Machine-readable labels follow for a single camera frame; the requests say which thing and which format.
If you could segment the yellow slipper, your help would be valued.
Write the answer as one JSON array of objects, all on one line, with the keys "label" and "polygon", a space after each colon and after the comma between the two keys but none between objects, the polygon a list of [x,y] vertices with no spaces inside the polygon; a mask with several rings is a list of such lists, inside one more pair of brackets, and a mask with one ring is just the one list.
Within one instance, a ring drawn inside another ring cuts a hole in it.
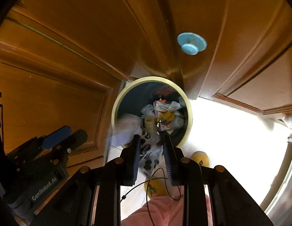
[{"label": "yellow slipper", "polygon": [[196,151],[192,154],[191,159],[197,162],[200,166],[210,167],[210,159],[205,152]]},{"label": "yellow slipper", "polygon": [[146,181],[144,183],[144,190],[149,199],[168,195],[163,179],[152,179],[150,181]]}]

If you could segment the pink trousers leg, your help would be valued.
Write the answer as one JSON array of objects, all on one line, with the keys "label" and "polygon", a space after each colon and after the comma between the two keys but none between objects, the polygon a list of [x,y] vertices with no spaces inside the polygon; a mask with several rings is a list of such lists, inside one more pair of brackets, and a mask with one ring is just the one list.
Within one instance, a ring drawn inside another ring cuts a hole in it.
[{"label": "pink trousers leg", "polygon": [[183,187],[153,195],[148,203],[122,220],[121,225],[182,225]]}]

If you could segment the wooden cabinet doors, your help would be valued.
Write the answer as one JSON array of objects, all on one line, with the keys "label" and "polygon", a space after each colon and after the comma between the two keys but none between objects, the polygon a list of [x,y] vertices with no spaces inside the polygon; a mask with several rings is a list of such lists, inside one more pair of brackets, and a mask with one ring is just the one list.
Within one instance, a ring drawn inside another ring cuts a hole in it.
[{"label": "wooden cabinet doors", "polygon": [[[207,48],[184,53],[185,32]],[[292,0],[0,0],[4,150],[69,125],[89,135],[78,159],[100,156],[118,87],[144,76],[189,98],[290,113],[292,87],[263,95],[254,83],[291,51]]]}]

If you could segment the black white patterned bag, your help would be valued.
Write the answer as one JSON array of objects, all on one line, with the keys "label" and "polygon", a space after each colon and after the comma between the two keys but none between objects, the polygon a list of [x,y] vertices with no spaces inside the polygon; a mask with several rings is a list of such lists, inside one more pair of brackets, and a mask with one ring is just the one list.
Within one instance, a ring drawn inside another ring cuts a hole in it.
[{"label": "black white patterned bag", "polygon": [[157,132],[149,133],[143,127],[141,127],[139,135],[141,140],[138,170],[146,178],[151,178],[160,163],[163,152],[161,136]]}]

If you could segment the blue cabinet knob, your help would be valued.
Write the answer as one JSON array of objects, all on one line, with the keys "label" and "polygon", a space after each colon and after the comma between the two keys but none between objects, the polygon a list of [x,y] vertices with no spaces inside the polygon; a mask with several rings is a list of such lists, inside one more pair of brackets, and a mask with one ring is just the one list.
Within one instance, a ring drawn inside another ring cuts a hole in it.
[{"label": "blue cabinet knob", "polygon": [[203,37],[198,34],[185,32],[177,37],[177,42],[181,50],[187,55],[196,55],[207,48],[207,43]]}]

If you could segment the loofah sponge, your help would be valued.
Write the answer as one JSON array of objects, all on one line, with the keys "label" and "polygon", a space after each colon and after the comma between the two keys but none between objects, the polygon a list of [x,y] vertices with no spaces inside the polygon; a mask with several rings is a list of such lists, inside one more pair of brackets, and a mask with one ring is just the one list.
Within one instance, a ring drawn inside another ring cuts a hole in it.
[{"label": "loofah sponge", "polygon": [[144,128],[149,134],[156,133],[156,118],[154,116],[146,116],[144,118]]}]

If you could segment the round black trash bin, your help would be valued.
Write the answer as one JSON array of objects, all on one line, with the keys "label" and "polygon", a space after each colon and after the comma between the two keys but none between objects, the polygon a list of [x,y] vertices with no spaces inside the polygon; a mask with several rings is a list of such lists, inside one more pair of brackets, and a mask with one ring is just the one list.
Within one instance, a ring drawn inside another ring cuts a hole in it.
[{"label": "round black trash bin", "polygon": [[171,103],[175,119],[171,122],[170,134],[174,146],[183,146],[190,134],[193,114],[190,101],[184,91],[174,82],[147,76],[129,83],[119,93],[112,110],[113,134],[133,132],[138,126],[144,127],[144,118],[155,116],[154,101]]}]

